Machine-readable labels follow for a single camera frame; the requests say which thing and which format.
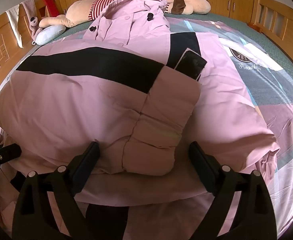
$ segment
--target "striped shirt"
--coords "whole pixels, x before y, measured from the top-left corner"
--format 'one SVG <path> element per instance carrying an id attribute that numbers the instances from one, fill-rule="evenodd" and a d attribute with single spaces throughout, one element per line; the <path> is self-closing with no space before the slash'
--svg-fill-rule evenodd
<path id="1" fill-rule="evenodd" d="M 89 21 L 93 21 L 102 12 L 102 10 L 111 2 L 114 0 L 95 0 L 93 4 L 91 5 L 91 9 L 89 12 Z"/>

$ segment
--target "green bedding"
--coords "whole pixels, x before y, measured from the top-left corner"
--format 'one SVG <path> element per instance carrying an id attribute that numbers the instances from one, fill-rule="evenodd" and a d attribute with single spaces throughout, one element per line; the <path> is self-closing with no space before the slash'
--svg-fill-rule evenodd
<path id="1" fill-rule="evenodd" d="M 221 21 L 231 28 L 243 33 L 244 35 L 251 38 L 253 41 L 258 43 L 265 51 L 269 54 L 269 56 L 274 59 L 286 72 L 293 78 L 293 63 L 290 59 L 266 36 L 256 32 L 255 30 L 248 27 L 244 22 L 240 22 L 238 20 L 234 20 L 228 17 L 224 17 L 221 15 L 208 13 L 205 15 L 200 14 L 191 14 L 191 15 L 173 15 L 169 13 L 165 13 L 166 17 L 174 17 L 174 18 L 188 18 L 193 20 L 202 20 L 202 21 L 213 21 L 218 22 Z M 86 22 L 76 27 L 67 29 L 62 35 L 57 37 L 55 40 L 61 39 L 73 33 L 88 29 L 92 22 Z"/>

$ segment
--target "wooden bed frame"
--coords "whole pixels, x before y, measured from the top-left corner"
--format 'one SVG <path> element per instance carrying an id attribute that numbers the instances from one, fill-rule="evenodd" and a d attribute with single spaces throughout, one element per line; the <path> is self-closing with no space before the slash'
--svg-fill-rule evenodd
<path id="1" fill-rule="evenodd" d="M 64 13 L 77 0 L 55 0 Z M 48 16 L 42 0 L 35 0 L 39 19 Z M 293 61 L 293 9 L 274 0 L 255 0 L 251 22 L 278 45 Z M 17 44 L 6 13 L 0 15 L 0 84 L 12 68 L 33 48 L 28 19 L 22 5 L 19 9 L 18 29 L 23 49 Z"/>

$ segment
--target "black stripe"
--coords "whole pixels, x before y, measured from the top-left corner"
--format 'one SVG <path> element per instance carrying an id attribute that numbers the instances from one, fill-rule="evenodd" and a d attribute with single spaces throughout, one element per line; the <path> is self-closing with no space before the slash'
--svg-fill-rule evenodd
<path id="1" fill-rule="evenodd" d="M 170 35 L 170 54 L 166 65 L 170 68 L 175 68 L 187 48 L 193 50 L 201 56 L 196 34 L 172 33 Z"/>
<path id="2" fill-rule="evenodd" d="M 38 74 L 90 75 L 148 93 L 163 64 L 128 52 L 100 47 L 49 56 L 31 56 L 17 68 Z"/>
<path id="3" fill-rule="evenodd" d="M 11 179 L 10 183 L 12 186 L 14 186 L 14 188 L 17 191 L 21 191 L 22 189 L 22 185 L 24 184 L 26 177 L 24 177 L 24 175 L 21 172 L 17 172 L 17 174 L 15 175 L 15 177 L 13 179 Z"/>

